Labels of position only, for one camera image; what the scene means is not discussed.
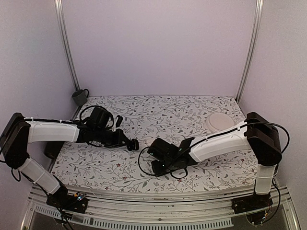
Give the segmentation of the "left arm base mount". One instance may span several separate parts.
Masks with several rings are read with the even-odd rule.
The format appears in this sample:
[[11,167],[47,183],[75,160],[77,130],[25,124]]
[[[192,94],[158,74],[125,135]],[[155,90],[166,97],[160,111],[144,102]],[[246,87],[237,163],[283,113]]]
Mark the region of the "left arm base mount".
[[82,195],[48,194],[47,205],[84,214],[89,200]]

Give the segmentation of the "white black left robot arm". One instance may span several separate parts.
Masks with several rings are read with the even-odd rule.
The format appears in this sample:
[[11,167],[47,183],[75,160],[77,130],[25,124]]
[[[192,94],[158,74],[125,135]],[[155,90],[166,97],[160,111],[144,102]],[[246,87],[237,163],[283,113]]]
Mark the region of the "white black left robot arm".
[[27,146],[33,142],[74,142],[86,143],[98,148],[127,147],[129,151],[138,150],[136,139],[129,139],[119,128],[123,118],[113,115],[104,107],[91,106],[89,117],[79,120],[52,120],[26,118],[15,113],[0,136],[2,160],[8,167],[18,170],[42,187],[61,208],[71,204],[65,186],[44,167],[30,157]]

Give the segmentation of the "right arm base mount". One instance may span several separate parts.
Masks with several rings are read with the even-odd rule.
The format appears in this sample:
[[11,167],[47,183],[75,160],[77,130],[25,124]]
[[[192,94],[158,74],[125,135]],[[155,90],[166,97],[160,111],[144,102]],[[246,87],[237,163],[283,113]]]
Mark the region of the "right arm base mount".
[[273,201],[270,192],[265,195],[258,195],[254,192],[251,195],[234,198],[231,203],[234,213],[239,214],[269,207],[273,204]]

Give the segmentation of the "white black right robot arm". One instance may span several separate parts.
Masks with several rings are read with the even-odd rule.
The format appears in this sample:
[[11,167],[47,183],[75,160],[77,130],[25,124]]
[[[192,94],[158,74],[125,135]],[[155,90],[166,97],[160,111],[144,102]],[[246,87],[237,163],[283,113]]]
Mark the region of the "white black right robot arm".
[[154,175],[163,176],[226,153],[253,151],[258,166],[255,193],[249,197],[248,205],[258,209],[267,200],[275,168],[282,159],[278,128],[276,124],[251,112],[245,121],[229,129],[203,138],[185,139],[178,147],[157,138],[147,153],[155,159],[151,163]]

